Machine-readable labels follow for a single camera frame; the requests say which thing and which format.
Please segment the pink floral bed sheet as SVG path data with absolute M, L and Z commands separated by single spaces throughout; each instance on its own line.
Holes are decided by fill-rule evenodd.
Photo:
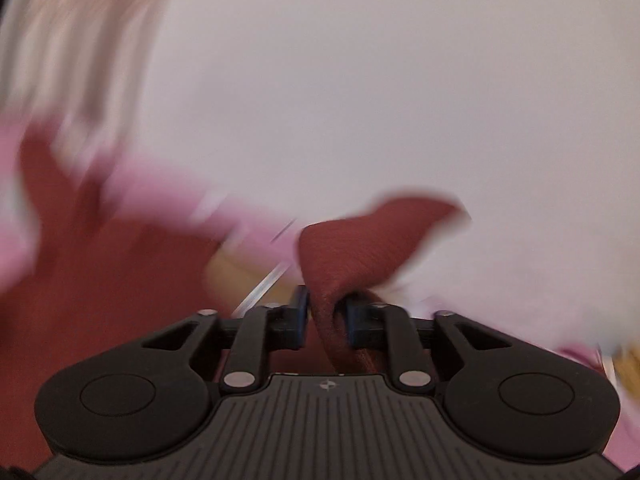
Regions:
M 108 170 L 102 204 L 115 209 L 117 234 L 99 244 L 94 263 L 100 273 L 134 270 L 148 286 L 171 271 L 180 274 L 172 304 L 145 287 L 108 286 L 105 296 L 81 295 L 81 304 L 65 314 L 54 293 L 77 292 L 86 284 L 77 268 L 68 276 L 36 268 L 35 242 L 8 222 L 1 225 L 1 461 L 32 469 L 48 459 L 47 443 L 35 422 L 32 404 L 40 384 L 60 364 L 92 350 L 102 351 L 183 313 L 185 301 L 221 300 L 206 285 L 204 258 L 219 256 L 214 244 L 227 228 L 248 214 L 221 204 L 201 228 L 191 216 L 204 200 L 191 183 L 165 176 L 133 158 Z

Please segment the dark red knit sweater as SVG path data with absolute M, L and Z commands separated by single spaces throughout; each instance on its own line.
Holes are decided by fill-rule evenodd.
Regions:
M 75 183 L 58 166 L 53 135 L 52 126 L 32 124 L 18 152 L 40 240 L 32 270 L 1 293 L 1 460 L 28 469 L 49 455 L 34 402 L 55 372 L 197 310 L 230 314 L 220 293 L 205 288 L 219 243 L 114 216 L 100 176 Z M 297 255 L 312 322 L 305 348 L 278 352 L 276 370 L 378 372 L 376 354 L 349 347 L 338 300 L 370 294 L 463 215 L 459 204 L 436 196 L 396 196 L 361 216 L 303 229 Z

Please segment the cream floral satin curtain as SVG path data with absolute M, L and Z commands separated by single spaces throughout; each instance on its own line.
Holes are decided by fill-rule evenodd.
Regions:
M 58 146 L 120 152 L 136 128 L 146 64 L 168 0 L 6 0 L 1 119 L 51 118 Z

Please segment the yellow folded cloth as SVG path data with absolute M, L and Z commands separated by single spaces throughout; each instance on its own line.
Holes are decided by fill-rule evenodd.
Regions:
M 615 373 L 629 390 L 638 390 L 640 384 L 640 351 L 638 344 L 620 348 L 612 357 Z

